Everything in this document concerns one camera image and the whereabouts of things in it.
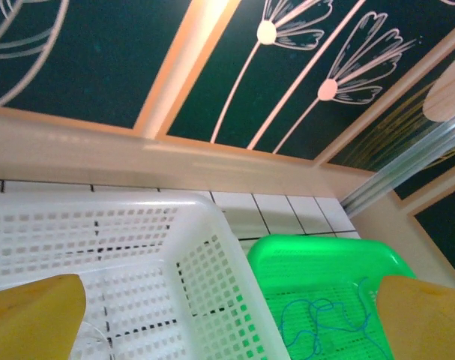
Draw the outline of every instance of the flower drawing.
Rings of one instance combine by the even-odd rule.
[[[365,105],[382,91],[382,87],[374,83],[392,74],[403,52],[413,47],[415,42],[404,42],[398,28],[381,33],[387,18],[386,13],[374,11],[362,17],[343,44],[327,79],[319,87],[317,98],[282,138],[274,154],[319,101]]]
[[[245,71],[261,45],[277,45],[293,50],[313,50],[324,32],[311,28],[331,15],[333,0],[265,0],[262,20],[257,28],[257,42],[252,48],[222,108],[211,143],[215,143]]]
[[[6,34],[10,25],[23,8],[33,7],[37,3],[48,1],[51,0],[16,0],[15,2],[13,2],[13,0],[0,0],[1,16],[4,17],[4,19],[0,22],[0,40]],[[58,33],[61,30],[68,5],[69,0],[60,0],[59,10],[51,28],[47,28],[37,34],[28,34],[28,36],[19,40],[12,40],[8,42],[0,41],[0,61],[34,56],[37,54],[37,58],[35,59],[33,65],[23,75],[22,79],[0,97],[0,107],[12,100],[23,89],[25,89],[25,87],[34,79],[39,70],[42,68],[54,46]]]

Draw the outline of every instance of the basket grid hole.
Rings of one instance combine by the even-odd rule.
[[[206,344],[207,359],[223,359],[231,353],[237,353],[238,359],[250,359],[262,354],[265,350],[239,294],[233,271],[224,259],[222,245],[217,242],[212,246],[210,241],[203,244],[176,265],[192,316],[199,319],[195,321],[196,331],[208,334],[202,342]],[[219,317],[208,321],[207,317],[215,315]],[[209,337],[213,332],[217,340]]]
[[[33,231],[58,231],[65,229],[79,229],[79,228],[92,228],[96,227],[95,232],[98,234],[99,227],[109,227],[109,225],[118,224],[118,225],[133,225],[133,224],[144,224],[149,222],[149,217],[143,217],[143,213],[152,214],[152,209],[148,211],[139,210],[137,214],[132,210],[120,210],[118,213],[124,216],[115,216],[114,210],[109,211],[87,211],[80,212],[75,211],[72,213],[61,212],[61,213],[36,213],[33,215],[30,214],[9,214],[5,215],[2,220],[4,222],[4,233],[21,233],[27,232],[29,229]],[[156,221],[161,221],[164,223],[171,223],[174,221],[174,213],[177,212],[177,209],[157,209],[156,213],[165,213],[165,216],[156,217]],[[100,223],[100,219],[106,218],[108,220]],[[168,230],[170,225],[166,225],[164,230]]]
[[[161,234],[155,233],[153,235],[152,234],[138,235],[136,238],[133,236],[129,236],[129,237],[123,236],[121,241],[124,241],[125,239],[127,239],[129,241],[133,241],[134,239],[140,239],[141,241],[139,241],[139,242],[142,242],[142,240],[149,240],[152,238],[151,241],[149,241],[149,242],[143,241],[144,242],[143,244],[135,244],[135,243],[137,243],[137,241],[134,241],[132,244],[129,244],[129,245],[126,244],[123,247],[121,247],[121,246],[98,247],[97,241],[95,239],[90,239],[90,240],[80,239],[78,242],[70,241],[66,244],[66,240],[74,239],[74,238],[78,237],[78,235],[79,235],[78,232],[70,232],[70,233],[60,232],[60,233],[56,234],[56,236],[53,236],[52,234],[48,234],[45,236],[21,235],[21,236],[14,236],[14,237],[10,237],[10,236],[4,237],[2,239],[3,249],[1,251],[1,255],[3,257],[9,257],[14,254],[20,255],[20,254],[26,254],[28,252],[30,254],[32,254],[32,253],[37,253],[37,252],[49,253],[52,251],[56,251],[56,253],[54,253],[54,254],[51,253],[50,255],[51,256],[54,255],[56,257],[58,257],[58,256],[69,257],[70,255],[74,254],[74,252],[77,254],[82,254],[84,252],[102,253],[104,251],[125,251],[125,250],[130,250],[130,249],[134,250],[134,249],[138,249],[138,248],[147,248],[147,247],[155,248],[156,247],[156,249],[153,251],[143,251],[143,253],[147,252],[148,254],[151,254],[153,252],[159,251],[158,247],[163,244],[163,240],[166,237],[166,233],[164,233],[164,232]],[[25,244],[29,243],[29,242],[34,242],[36,245],[31,246],[31,247],[26,247]],[[102,243],[105,244],[106,242],[115,243],[115,242],[120,242],[120,241],[115,236],[111,237],[109,239],[102,238],[99,241],[99,245],[101,245]],[[122,254],[122,256],[126,257],[126,256],[129,256],[130,254],[132,255],[135,253],[133,253],[132,251],[131,252],[128,251],[128,252],[124,252]]]
[[[125,295],[122,296],[124,299],[124,303],[117,307],[110,307],[107,302],[106,306],[102,305],[102,311],[99,311],[99,304],[104,304],[105,300],[109,300],[108,296],[104,296],[103,293],[109,292],[109,287],[114,281],[117,281],[119,285],[127,286],[128,289],[132,290],[136,286],[136,283],[141,282],[146,287],[151,287],[152,289],[167,289],[167,285],[165,280],[162,278],[163,272],[161,268],[153,268],[149,271],[142,271],[137,273],[128,273],[128,274],[115,274],[115,276],[108,277],[101,281],[97,280],[95,282],[88,283],[85,288],[88,290],[88,311],[86,313],[86,321],[95,320],[96,318],[102,317],[106,319],[105,325],[102,325],[102,329],[106,329],[109,335],[110,342],[114,348],[116,346],[122,346],[119,341],[133,341],[142,336],[142,339],[150,339],[152,338],[152,334],[157,333],[155,336],[158,339],[157,343],[148,344],[152,349],[162,349],[164,347],[169,349],[169,355],[166,355],[165,359],[175,359],[182,355],[185,355],[185,349],[181,349],[179,345],[173,346],[174,343],[178,343],[182,341],[182,337],[180,331],[178,330],[178,321],[174,318],[174,311],[171,307],[171,311],[168,312],[164,309],[157,309],[155,312],[148,314],[146,316],[143,314],[139,316],[135,309],[135,304],[139,304],[139,297],[132,295],[130,291],[125,291],[126,288],[121,288],[118,293],[123,293]],[[152,292],[147,292],[145,297],[151,299],[156,298],[160,299],[160,295],[154,291],[155,294]],[[170,299],[170,296],[165,292],[167,299]],[[97,306],[91,305],[91,299],[97,302]],[[109,317],[112,316],[119,308],[121,308],[124,312],[118,313],[117,321],[107,320]],[[162,333],[159,339],[159,333],[165,329],[165,332]],[[142,341],[142,344],[139,345],[148,352],[151,350],[147,349],[145,345],[145,340]]]
[[[162,357],[156,359],[177,359],[180,356],[186,355],[186,350],[182,343],[183,338],[179,331],[173,330],[161,330],[161,329],[146,329],[147,331],[129,332],[128,334],[117,334],[110,338],[112,347],[123,347],[127,349],[124,354],[119,356],[120,359],[125,359],[125,356],[129,356],[129,359],[136,359],[137,355],[142,355],[144,352],[152,354],[153,352],[162,352]]]

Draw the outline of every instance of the gold line drawing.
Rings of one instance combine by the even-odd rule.
[[[412,48],[415,42],[411,40],[404,43],[398,28],[392,28],[380,35],[387,18],[386,13],[377,14],[375,11],[362,17],[337,55],[327,79],[319,87],[317,98],[289,129],[273,154],[278,153],[319,101],[365,105],[372,102],[382,91],[381,86],[372,84],[392,74],[403,53]],[[260,140],[262,135],[263,132],[258,133],[255,139]]]
[[[407,145],[402,144],[402,141],[414,136],[425,124],[432,124],[430,128],[433,130],[436,123],[425,118],[422,106],[424,96],[434,84],[435,81],[424,86],[366,133],[349,152],[342,165],[361,169],[375,168],[375,164],[382,159],[391,158],[406,150]]]
[[[349,152],[343,165],[377,170],[455,116],[455,59],[436,80],[406,99]],[[455,147],[421,171],[455,156]]]
[[[212,132],[211,143],[215,143],[235,92],[260,46],[277,45],[293,50],[314,50],[324,36],[324,31],[310,27],[331,15],[332,1],[265,0],[262,20],[257,28],[257,42],[250,51],[223,105]]]
[[[4,20],[0,24],[0,40],[9,29],[12,22],[19,15],[22,6],[35,6],[35,4],[49,1],[52,0],[17,0],[15,3],[13,3],[12,0],[0,0],[0,9],[4,16]],[[4,43],[0,42],[0,61],[38,54],[36,60],[22,76],[21,80],[0,97],[0,107],[14,99],[22,90],[24,90],[42,68],[61,31],[68,6],[69,0],[60,0],[58,13],[55,16],[51,28],[38,34],[24,37],[23,39]]]

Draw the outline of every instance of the grout line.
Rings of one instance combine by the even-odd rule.
[[[356,233],[357,230],[342,230],[342,231],[336,231],[335,233],[338,234],[338,233]]]
[[[260,207],[259,207],[259,204],[257,203],[256,197],[254,196],[253,193],[251,193],[250,195],[251,195],[252,198],[254,199],[254,203],[255,203],[256,206],[257,206],[257,211],[260,213],[260,217],[262,218],[262,221],[264,221],[265,228],[267,229],[267,232],[268,232],[269,235],[270,235],[270,234],[271,234],[271,231],[269,230],[269,226],[267,226],[267,223],[265,222],[264,215],[262,214],[262,211],[260,211]]]
[[[209,194],[211,195],[212,202],[215,204],[215,199],[214,199],[214,195],[212,195],[212,191],[209,191]]]
[[[325,216],[325,214],[324,214],[324,210],[322,210],[322,207],[319,205],[319,202],[317,201],[316,197],[314,196],[313,198],[314,198],[314,200],[315,200],[317,206],[319,207],[320,212],[322,213],[322,215],[324,215],[325,221],[327,221],[327,224],[329,225],[329,227],[330,227],[331,230],[332,230],[332,232],[324,232],[324,234],[325,234],[325,233],[334,233],[334,234],[335,234],[334,228],[332,227],[331,223],[329,222],[329,219],[327,219],[327,216]]]
[[[260,238],[239,238],[240,242],[248,242],[249,240],[259,240]]]
[[[313,234],[303,234],[303,235],[306,235],[306,236],[317,236],[317,235],[322,236],[322,235],[330,235],[330,234],[335,234],[335,232],[334,231],[332,231],[332,232],[315,232]]]
[[[304,229],[304,227],[302,226],[302,223],[301,223],[301,221],[299,220],[299,216],[297,216],[297,212],[295,212],[295,210],[294,210],[294,207],[293,207],[293,206],[292,206],[292,204],[290,203],[290,200],[289,200],[289,198],[287,197],[287,195],[284,195],[284,196],[286,197],[286,199],[287,199],[287,202],[289,203],[289,206],[290,206],[290,208],[291,208],[291,209],[292,209],[292,211],[294,212],[294,215],[295,215],[295,218],[297,219],[297,222],[299,222],[299,225],[301,225],[301,229],[302,229],[302,231],[304,232],[304,234],[307,234],[307,233],[305,232],[305,229]]]

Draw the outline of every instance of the wooden frame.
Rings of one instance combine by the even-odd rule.
[[[62,116],[48,115],[38,112],[31,112],[25,110],[11,109],[7,107],[0,107],[0,116],[7,116],[15,119],[22,119],[35,122],[46,122],[54,125],[69,126],[74,128],[81,128],[92,131],[101,131],[111,134],[128,135],[132,137],[141,137],[145,126],[148,121],[148,117],[151,114],[154,105],[157,102],[160,91],[164,86],[164,83],[169,78],[169,73],[177,60],[182,47],[188,39],[192,28],[194,27],[199,15],[202,13],[202,8],[206,0],[192,0],[189,4],[186,14],[177,30],[174,40],[172,41],[166,57],[160,66],[159,72],[157,73],[154,83],[148,92],[147,98],[137,116],[136,123],[133,128],[117,127],[114,125],[98,124],[91,121],[84,121],[74,118],[65,118]]]
[[[335,163],[323,163],[320,165],[322,169],[333,169],[333,170],[341,170],[341,171],[349,171],[353,174],[358,174],[360,176],[374,176],[376,173],[373,171],[356,169],[354,167],[336,165]]]
[[[177,98],[174,101],[174,104],[170,108],[167,117],[164,119],[162,125],[160,126],[160,129],[157,132],[155,139],[182,146],[190,147],[194,146],[197,148],[205,149],[206,151],[208,151],[209,149],[216,149],[218,151],[228,152],[234,155],[255,156],[258,158],[264,158],[266,160],[285,161],[290,162],[292,164],[305,164],[311,166],[313,165],[312,160],[300,159],[296,157],[284,156],[279,154],[270,154],[263,151],[247,150],[245,148],[236,148],[228,145],[212,144],[200,140],[185,139],[177,136],[167,135],[172,123],[175,120],[175,117],[181,110],[182,105],[184,104],[185,100],[187,99],[187,96],[190,93],[190,90],[192,89],[195,82],[197,81],[197,78],[201,74],[202,69],[204,68],[207,60],[214,51],[217,42],[220,40],[220,37],[222,36],[224,30],[228,26],[230,19],[234,15],[234,12],[237,9],[237,6],[239,5],[240,2],[241,0],[229,0],[229,2],[227,3],[224,12],[220,15],[217,24],[214,26],[214,30],[212,31],[207,41],[205,42],[204,47],[202,48],[202,51],[193,66],[193,69],[189,73],[189,76],[187,77],[185,83],[183,84],[181,91],[179,92]]]

